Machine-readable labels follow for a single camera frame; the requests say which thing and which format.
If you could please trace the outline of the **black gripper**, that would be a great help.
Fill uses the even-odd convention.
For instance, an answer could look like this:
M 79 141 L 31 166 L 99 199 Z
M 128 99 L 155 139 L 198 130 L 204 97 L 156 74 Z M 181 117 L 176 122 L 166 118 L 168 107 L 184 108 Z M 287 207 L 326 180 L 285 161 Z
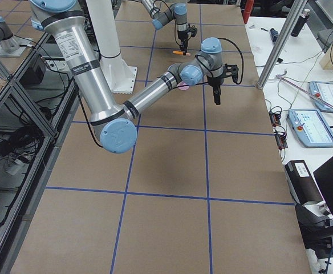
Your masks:
M 221 85 L 225 78 L 232 78 L 233 83 L 238 84 L 237 65 L 223 64 L 219 69 L 212 71 L 212 76 L 207 76 L 208 85 L 213 87 L 213 98 L 216 105 L 221 104 Z
M 187 45 L 191 38 L 194 38 L 197 35 L 197 28 L 195 25 L 191 25 L 190 23 L 186 24 L 176 24 L 175 30 L 177 31 L 177 44 L 180 46 L 181 54 L 187 55 Z

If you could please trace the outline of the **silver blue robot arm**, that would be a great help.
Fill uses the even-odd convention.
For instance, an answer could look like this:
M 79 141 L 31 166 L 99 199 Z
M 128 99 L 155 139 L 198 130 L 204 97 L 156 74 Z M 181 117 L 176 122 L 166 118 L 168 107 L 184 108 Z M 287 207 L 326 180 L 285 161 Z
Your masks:
M 176 88 L 207 83 L 220 104 L 226 78 L 240 84 L 243 67 L 222 60 L 221 39 L 201 43 L 194 59 L 175 63 L 139 92 L 134 92 L 137 68 L 121 56 L 110 1 L 31 1 L 33 27 L 55 39 L 84 100 L 91 111 L 91 132 L 105 150 L 120 154 L 137 139 L 133 120 Z
M 187 19 L 187 7 L 185 3 L 173 3 L 168 5 L 165 1 L 160 1 L 166 6 L 164 11 L 157 7 L 157 1 L 140 1 L 152 19 L 152 24 L 156 30 L 162 29 L 167 24 L 174 22 L 174 41 L 179 47 L 179 51 L 174 54 L 190 56 L 188 44 L 191 38 L 197 35 L 197 28 L 191 25 Z

